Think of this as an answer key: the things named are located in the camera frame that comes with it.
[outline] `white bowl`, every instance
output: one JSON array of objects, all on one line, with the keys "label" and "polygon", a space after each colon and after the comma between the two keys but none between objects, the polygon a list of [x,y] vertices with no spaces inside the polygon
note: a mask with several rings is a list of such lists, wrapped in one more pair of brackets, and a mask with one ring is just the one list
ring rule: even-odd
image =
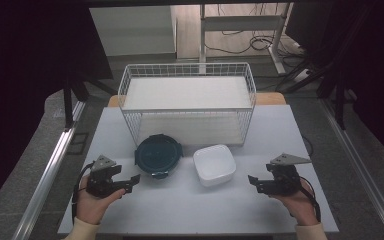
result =
[{"label": "white bowl", "polygon": [[226,145],[215,145],[196,151],[193,155],[199,181],[206,187],[232,179],[236,171],[235,159]]}]

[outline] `white table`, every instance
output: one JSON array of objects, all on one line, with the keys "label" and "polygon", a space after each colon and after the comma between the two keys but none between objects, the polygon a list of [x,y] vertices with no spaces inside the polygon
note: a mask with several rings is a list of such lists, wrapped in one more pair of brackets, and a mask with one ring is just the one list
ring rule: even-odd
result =
[{"label": "white table", "polygon": [[[115,181],[127,180],[141,170],[134,165],[136,146],[120,109],[105,108],[85,165],[100,154],[123,166]],[[143,174],[133,192],[112,204],[99,233],[120,235],[252,235],[293,233],[296,221],[277,200],[258,194],[248,175],[272,179],[265,164],[282,152],[308,158],[289,105],[256,106],[245,144],[230,148],[237,170],[231,181],[214,187],[200,184],[192,159],[196,151],[184,147],[184,157],[163,180]],[[314,186],[326,232],[338,232],[312,164],[297,165]],[[59,234],[72,228],[71,204]]]}]

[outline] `wall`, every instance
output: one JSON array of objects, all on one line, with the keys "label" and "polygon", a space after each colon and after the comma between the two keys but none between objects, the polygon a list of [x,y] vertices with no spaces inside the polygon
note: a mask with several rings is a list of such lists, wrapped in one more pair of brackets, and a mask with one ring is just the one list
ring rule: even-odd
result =
[{"label": "wall", "polygon": [[107,56],[175,52],[170,6],[91,8]]}]

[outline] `white wire basket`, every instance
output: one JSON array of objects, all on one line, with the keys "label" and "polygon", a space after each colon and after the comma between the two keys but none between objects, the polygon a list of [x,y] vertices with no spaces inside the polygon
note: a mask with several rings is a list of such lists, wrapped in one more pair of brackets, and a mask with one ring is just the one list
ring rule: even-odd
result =
[{"label": "white wire basket", "polygon": [[118,90],[138,146],[165,134],[182,145],[243,145],[255,106],[247,63],[128,65]]}]

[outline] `bowl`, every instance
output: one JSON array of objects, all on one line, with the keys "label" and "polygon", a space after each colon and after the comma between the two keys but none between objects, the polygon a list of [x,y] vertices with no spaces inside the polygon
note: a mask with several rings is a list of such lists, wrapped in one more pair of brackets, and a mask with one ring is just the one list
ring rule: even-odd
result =
[{"label": "bowl", "polygon": [[236,171],[235,159],[226,145],[197,150],[193,155],[199,181],[206,187],[227,182]]},{"label": "bowl", "polygon": [[152,135],[135,150],[135,164],[155,179],[163,179],[174,170],[180,157],[182,146],[164,134]]}]

